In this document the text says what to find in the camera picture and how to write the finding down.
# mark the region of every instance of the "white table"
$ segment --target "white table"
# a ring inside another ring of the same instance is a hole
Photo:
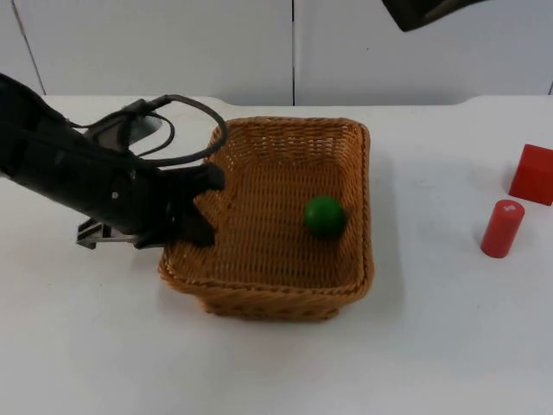
[[[83,123],[132,100],[48,98]],[[205,101],[227,119],[349,117],[369,127],[372,291],[323,324],[209,316],[159,281],[160,250],[78,247],[79,214],[4,180],[0,413],[553,413],[553,208],[523,201],[506,259],[486,257],[476,241],[506,197],[523,144],[553,147],[553,99],[349,108]],[[206,144],[208,118],[179,105],[163,113],[178,138],[160,156]]]

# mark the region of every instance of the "green ball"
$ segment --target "green ball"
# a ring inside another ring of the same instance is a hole
[[[313,236],[337,238],[346,227],[346,213],[334,198],[322,195],[308,202],[303,221]]]

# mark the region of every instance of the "red cylinder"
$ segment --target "red cylinder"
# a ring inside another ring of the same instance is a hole
[[[515,201],[498,201],[482,238],[480,248],[492,258],[504,258],[511,249],[520,222],[524,218],[524,208]]]

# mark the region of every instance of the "white wall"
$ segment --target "white wall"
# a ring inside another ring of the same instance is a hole
[[[10,0],[0,0],[0,73],[23,82],[37,92],[41,91]]]
[[[291,0],[18,0],[49,94],[292,100]]]
[[[553,2],[493,0],[403,33],[380,0],[296,0],[298,105],[546,94]]]

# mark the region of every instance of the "wicker basket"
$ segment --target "wicker basket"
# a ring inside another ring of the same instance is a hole
[[[337,315],[368,292],[374,273],[367,129],[344,118],[240,118],[228,127],[227,145],[209,158],[225,171],[226,189],[196,199],[216,245],[167,246],[162,279],[220,316]],[[339,240],[316,239],[303,225],[317,195],[336,198],[348,214]]]

